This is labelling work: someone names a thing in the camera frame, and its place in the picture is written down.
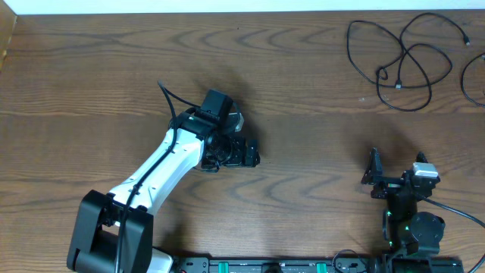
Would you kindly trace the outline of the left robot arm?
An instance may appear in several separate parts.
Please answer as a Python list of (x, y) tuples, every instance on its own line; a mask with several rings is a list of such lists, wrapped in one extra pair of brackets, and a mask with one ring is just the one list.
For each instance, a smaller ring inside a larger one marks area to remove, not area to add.
[(172, 256), (153, 247), (154, 217), (192, 169), (254, 168), (258, 143), (240, 133), (244, 118), (226, 94), (210, 89), (201, 105), (174, 115), (161, 145), (108, 193), (82, 199), (67, 254), (75, 272), (169, 272)]

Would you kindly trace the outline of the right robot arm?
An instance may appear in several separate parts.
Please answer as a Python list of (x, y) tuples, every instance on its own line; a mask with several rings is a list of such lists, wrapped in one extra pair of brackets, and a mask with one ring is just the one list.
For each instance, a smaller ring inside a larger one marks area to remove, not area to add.
[(371, 185), (371, 197), (384, 199), (382, 232), (390, 249), (369, 260), (369, 272), (431, 272), (432, 258), (440, 252), (446, 226), (430, 212), (419, 212), (418, 202), (432, 195), (440, 182), (436, 167), (422, 152), (400, 177), (383, 173), (380, 154), (373, 148), (362, 184)]

